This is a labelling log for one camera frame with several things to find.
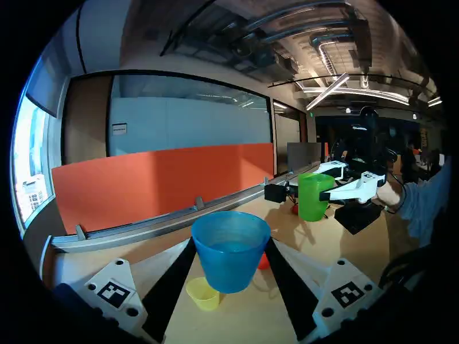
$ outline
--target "sign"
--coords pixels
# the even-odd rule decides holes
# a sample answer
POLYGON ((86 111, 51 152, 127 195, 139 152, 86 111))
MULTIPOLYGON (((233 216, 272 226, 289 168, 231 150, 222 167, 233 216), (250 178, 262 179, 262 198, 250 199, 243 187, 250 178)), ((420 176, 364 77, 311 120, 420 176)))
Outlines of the sign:
POLYGON ((127 133, 127 123, 112 124, 111 134, 112 135, 124 135, 127 133))

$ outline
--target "glass wall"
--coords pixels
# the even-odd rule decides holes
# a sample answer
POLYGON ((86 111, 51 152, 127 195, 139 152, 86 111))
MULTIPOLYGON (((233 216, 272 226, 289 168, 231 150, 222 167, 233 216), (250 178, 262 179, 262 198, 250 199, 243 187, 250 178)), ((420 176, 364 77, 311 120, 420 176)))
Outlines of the glass wall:
POLYGON ((44 142, 49 118, 26 96, 22 99, 14 132, 13 186, 23 223, 53 193, 44 142))
POLYGON ((241 89, 174 76, 115 76, 110 156, 271 142, 269 100, 241 89))

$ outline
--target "plastic cup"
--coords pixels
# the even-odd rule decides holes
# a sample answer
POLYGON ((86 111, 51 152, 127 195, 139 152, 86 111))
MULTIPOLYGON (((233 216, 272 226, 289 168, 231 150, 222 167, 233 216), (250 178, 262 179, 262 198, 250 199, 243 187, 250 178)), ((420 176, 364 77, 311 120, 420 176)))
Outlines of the plastic cup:
POLYGON ((321 191, 331 189, 334 178, 320 173, 303 173, 298 176, 298 214, 305 221, 323 218, 328 201, 319 201, 321 191))
POLYGON ((191 234, 212 288, 230 294, 244 290, 271 236, 261 218, 240 212, 215 212, 199 218, 191 234))
POLYGON ((189 281, 186 284, 186 292, 203 311, 213 311, 220 303, 220 293, 209 286, 205 277, 189 281))

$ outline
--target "red object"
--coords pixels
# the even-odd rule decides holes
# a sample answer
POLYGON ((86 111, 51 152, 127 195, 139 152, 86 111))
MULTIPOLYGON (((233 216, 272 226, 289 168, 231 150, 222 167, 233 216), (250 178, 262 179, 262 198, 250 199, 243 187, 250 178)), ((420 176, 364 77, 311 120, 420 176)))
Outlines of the red object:
POLYGON ((291 207, 291 212, 295 215, 298 215, 298 204, 295 204, 293 207, 291 207))
POLYGON ((258 264, 258 268, 260 270, 268 269, 269 261, 268 257, 266 257, 266 253, 263 253, 262 259, 260 260, 260 264, 258 264))
POLYGON ((192 207, 197 196, 212 201, 271 179, 273 168, 273 144, 255 143, 124 154, 52 175, 65 230, 75 234, 77 224, 92 232, 192 207))

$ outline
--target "fluorescent light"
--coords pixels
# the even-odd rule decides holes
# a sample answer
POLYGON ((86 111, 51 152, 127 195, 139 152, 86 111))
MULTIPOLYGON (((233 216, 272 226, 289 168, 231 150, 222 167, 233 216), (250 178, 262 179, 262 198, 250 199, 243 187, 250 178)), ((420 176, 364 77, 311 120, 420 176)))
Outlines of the fluorescent light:
POLYGON ((276 101, 273 102, 274 106, 280 107, 281 109, 286 109, 287 107, 285 105, 279 104, 276 101))
POLYGON ((322 99, 327 97, 335 89, 337 89, 339 86, 344 84, 348 79, 349 79, 349 74, 347 73, 341 74, 341 76, 338 79, 336 79, 336 81, 333 84, 331 84, 324 92, 319 94, 313 101, 311 101, 308 104, 308 106, 306 107, 306 110, 307 111, 311 110, 314 106, 316 106, 319 102, 321 102, 322 99))
MULTIPOLYGON (((325 87, 305 87, 304 93, 321 93, 325 90, 325 87)), ((410 105, 408 97, 402 96, 398 93, 377 91, 375 89, 358 89, 358 88, 344 88, 338 87, 332 93, 334 94, 350 94, 350 95, 361 95, 361 96, 372 96, 386 100, 396 101, 403 105, 410 105)))
POLYGON ((440 97, 436 97, 436 98, 434 98, 434 99, 432 99, 432 100, 429 100, 429 101, 427 102, 427 105, 428 105, 429 107, 431 107, 431 106, 434 106, 434 105, 438 105, 438 104, 440 104, 440 103, 442 103, 442 100, 440 99, 440 97))
POLYGON ((237 99, 235 99, 235 98, 233 98, 233 97, 228 97, 228 96, 215 96, 215 95, 197 95, 197 96, 201 96, 201 97, 212 97, 212 98, 228 98, 228 99, 234 100, 235 103, 238 102, 237 99))

